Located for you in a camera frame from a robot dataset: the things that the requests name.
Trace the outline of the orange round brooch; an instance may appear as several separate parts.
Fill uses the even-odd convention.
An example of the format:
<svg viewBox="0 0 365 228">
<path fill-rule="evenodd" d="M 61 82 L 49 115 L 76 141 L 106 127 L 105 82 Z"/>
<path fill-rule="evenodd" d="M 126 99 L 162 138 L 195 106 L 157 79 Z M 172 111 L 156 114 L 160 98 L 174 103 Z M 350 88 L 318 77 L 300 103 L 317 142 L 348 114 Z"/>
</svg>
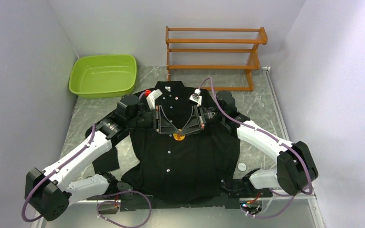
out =
<svg viewBox="0 0 365 228">
<path fill-rule="evenodd" d="M 179 133 L 174 133 L 173 134 L 173 138 L 176 140 L 176 141 L 182 141 L 185 139 L 185 135 L 181 135 Z"/>
</svg>

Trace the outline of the black button shirt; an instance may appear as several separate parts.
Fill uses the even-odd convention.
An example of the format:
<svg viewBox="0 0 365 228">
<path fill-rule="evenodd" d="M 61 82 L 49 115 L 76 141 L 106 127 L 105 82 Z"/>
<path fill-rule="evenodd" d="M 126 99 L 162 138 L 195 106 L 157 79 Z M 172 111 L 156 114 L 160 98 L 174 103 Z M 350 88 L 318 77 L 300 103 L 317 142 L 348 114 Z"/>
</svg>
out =
<svg viewBox="0 0 365 228">
<path fill-rule="evenodd" d="M 167 118 L 179 130 L 189 120 L 195 88 L 181 81 L 159 81 L 151 91 L 160 89 L 156 100 Z M 216 99 L 201 89 L 202 106 L 216 107 Z M 122 175 L 121 180 L 143 194 L 170 198 L 173 190 L 203 196 L 215 194 L 222 182 L 231 184 L 240 154 L 240 141 L 220 123 L 176 141 L 171 134 L 154 129 L 132 128 L 128 135 L 139 163 Z"/>
</svg>

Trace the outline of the white round brooch back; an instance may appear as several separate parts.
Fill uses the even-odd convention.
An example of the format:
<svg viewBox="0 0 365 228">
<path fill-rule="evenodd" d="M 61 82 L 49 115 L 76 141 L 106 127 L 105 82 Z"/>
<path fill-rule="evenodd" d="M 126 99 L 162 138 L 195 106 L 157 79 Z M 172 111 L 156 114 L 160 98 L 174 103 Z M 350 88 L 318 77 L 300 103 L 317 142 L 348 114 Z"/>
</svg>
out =
<svg viewBox="0 0 365 228">
<path fill-rule="evenodd" d="M 247 169 L 247 165 L 246 165 L 245 163 L 243 163 L 243 162 L 239 162 L 239 163 L 237 164 L 237 169 L 238 169 L 239 171 L 241 171 L 241 172 L 244 172 L 244 171 L 246 171 L 246 169 Z"/>
</svg>

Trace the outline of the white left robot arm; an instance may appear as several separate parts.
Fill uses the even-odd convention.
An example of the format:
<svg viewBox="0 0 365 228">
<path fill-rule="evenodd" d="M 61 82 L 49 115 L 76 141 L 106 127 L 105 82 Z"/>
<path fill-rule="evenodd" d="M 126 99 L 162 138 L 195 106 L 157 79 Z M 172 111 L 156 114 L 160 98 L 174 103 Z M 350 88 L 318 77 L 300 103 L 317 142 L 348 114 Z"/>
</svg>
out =
<svg viewBox="0 0 365 228">
<path fill-rule="evenodd" d="M 114 203 L 115 196 L 133 195 L 133 188 L 120 184 L 112 175 L 117 166 L 116 146 L 132 128 L 161 131 L 162 111 L 155 103 L 160 96 L 159 90 L 123 96 L 115 110 L 87 131 L 80 145 L 43 170 L 30 170 L 26 175 L 22 219 L 30 222 L 27 206 L 37 211 L 39 219 L 53 221 L 80 200 L 98 196 Z"/>
</svg>

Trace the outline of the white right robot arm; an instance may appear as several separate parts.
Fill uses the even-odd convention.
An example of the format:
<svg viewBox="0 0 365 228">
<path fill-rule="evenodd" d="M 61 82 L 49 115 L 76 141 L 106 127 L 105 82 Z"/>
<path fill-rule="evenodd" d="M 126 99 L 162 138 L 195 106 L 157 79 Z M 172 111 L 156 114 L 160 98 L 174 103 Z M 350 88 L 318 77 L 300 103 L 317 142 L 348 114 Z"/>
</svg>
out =
<svg viewBox="0 0 365 228">
<path fill-rule="evenodd" d="M 258 126 L 237 111 L 235 99 L 229 91 L 219 91 L 215 98 L 216 107 L 205 108 L 201 104 L 199 89 L 195 90 L 190 97 L 195 104 L 190 119 L 176 131 L 177 139 L 200 133 L 212 124 L 222 124 L 233 136 L 255 146 L 276 164 L 275 168 L 254 169 L 244 175 L 239 189 L 246 196 L 254 197 L 260 191 L 270 189 L 281 189 L 289 196 L 312 193 L 311 183 L 318 177 L 318 171 L 304 142 L 284 140 Z"/>
</svg>

